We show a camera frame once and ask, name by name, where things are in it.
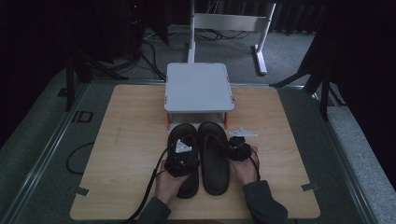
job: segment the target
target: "gray sleeve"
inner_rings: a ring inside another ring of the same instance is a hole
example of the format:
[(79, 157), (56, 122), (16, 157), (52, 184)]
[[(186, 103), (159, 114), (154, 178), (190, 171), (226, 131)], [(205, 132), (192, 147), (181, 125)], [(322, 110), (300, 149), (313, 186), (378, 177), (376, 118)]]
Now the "gray sleeve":
[(274, 200), (267, 181), (257, 181), (243, 187), (247, 208), (256, 224), (286, 223), (288, 210)]
[(169, 207), (156, 197), (146, 205), (136, 224), (164, 224), (171, 214)]

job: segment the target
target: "black slipper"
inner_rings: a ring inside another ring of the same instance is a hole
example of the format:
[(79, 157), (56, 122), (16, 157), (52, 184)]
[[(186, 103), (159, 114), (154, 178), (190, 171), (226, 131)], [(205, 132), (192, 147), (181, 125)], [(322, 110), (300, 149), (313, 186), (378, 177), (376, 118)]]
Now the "black slipper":
[(225, 142), (227, 135), (217, 123), (207, 121), (199, 126), (202, 179), (205, 190), (211, 195), (221, 195), (228, 188), (230, 164), (221, 149)]
[[(191, 151), (177, 153), (177, 141), (191, 147)], [(184, 123), (177, 125), (168, 136), (168, 158), (165, 169), (173, 176), (183, 176), (190, 174), (189, 178), (181, 185), (177, 197), (189, 199), (196, 194), (199, 187), (198, 176), (198, 145), (197, 131), (191, 124)]]

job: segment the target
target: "gray floor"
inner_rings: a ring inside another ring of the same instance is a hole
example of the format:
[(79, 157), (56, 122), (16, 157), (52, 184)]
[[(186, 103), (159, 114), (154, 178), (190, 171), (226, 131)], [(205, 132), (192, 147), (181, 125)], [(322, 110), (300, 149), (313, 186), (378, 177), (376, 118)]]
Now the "gray floor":
[[(174, 29), (185, 30), (184, 27), (174, 27)], [(198, 40), (195, 61), (197, 63), (225, 63), (230, 80), (235, 85), (270, 84), (283, 80), (297, 71), (314, 36), (269, 34), (264, 52), (269, 72), (264, 77), (258, 74), (252, 57), (251, 47), (257, 43), (259, 37), (257, 34), (251, 34), (244, 39), (216, 42)], [(148, 42), (155, 47), (157, 64), (163, 72), (166, 71), (166, 65), (169, 63), (187, 61), (186, 45), (189, 43), (189, 38), (186, 35), (172, 36), (170, 47), (166, 47), (155, 38), (148, 39)], [(148, 45), (144, 45), (142, 51), (152, 59), (152, 51)], [(140, 67), (134, 66), (122, 73), (130, 78), (129, 81), (123, 83), (147, 81), (162, 83), (155, 73), (146, 69), (149, 67), (146, 63), (140, 61), (138, 65)], [(305, 82), (306, 77), (303, 77), (292, 84), (303, 86)], [(65, 113), (65, 99), (57, 96), (59, 89), (64, 87), (64, 73), (51, 81), (21, 126), (0, 150), (1, 215), (9, 217), (7, 209), (18, 207), (14, 206), (13, 202), (22, 202), (22, 207), (13, 210), (17, 212), (17, 218), (14, 219), (17, 221), (14, 223), (79, 223), (72, 220), (68, 213), (74, 200), (72, 190), (78, 186), (81, 176), (68, 173), (65, 163), (73, 149), (95, 140), (112, 89), (117, 83), (121, 82), (95, 72), (95, 80), (88, 85), (80, 102), (77, 102), (72, 112)], [(312, 183), (319, 186), (315, 194), (321, 210), (320, 217), (298, 220), (298, 223), (362, 223), (334, 157), (334, 147), (337, 145), (333, 143), (334, 139), (329, 135), (331, 129), (318, 113), (318, 101), (295, 88), (279, 90), (279, 95), (308, 176)], [(59, 121), (72, 118), (75, 111), (92, 112), (92, 122), (61, 123), (65, 132), (57, 134)], [(29, 174), (29, 171), (35, 166), (40, 154), (49, 147), (55, 150), (47, 159), (48, 166), (41, 167), (43, 175), (38, 176), (35, 181), (25, 183), (32, 184), (33, 190), (28, 191), (27, 197), (21, 200), (18, 193), (24, 185), (24, 178), (27, 175), (33, 175)], [(71, 164), (75, 169), (83, 170), (91, 148), (85, 147), (79, 152), (81, 154), (72, 158)], [(225, 221), (224, 223), (241, 222)]]

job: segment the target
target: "wooden table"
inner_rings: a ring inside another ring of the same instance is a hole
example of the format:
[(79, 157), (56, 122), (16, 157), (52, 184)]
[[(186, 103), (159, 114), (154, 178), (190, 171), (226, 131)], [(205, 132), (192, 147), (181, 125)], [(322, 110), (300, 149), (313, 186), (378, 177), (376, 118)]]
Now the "wooden table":
[[(80, 184), (90, 193), (76, 195), (71, 218), (126, 219), (136, 210), (166, 148), (164, 89), (152, 85), (115, 88)], [(232, 92), (235, 109), (229, 113), (229, 130), (259, 133), (246, 139), (259, 148), (262, 179), (268, 181), (274, 198), (289, 210), (289, 218), (318, 217), (314, 192), (301, 188), (309, 179), (277, 91), (238, 87)], [(223, 195), (209, 195), (201, 182), (194, 197), (175, 199), (170, 208), (170, 219), (250, 218), (233, 171)]]

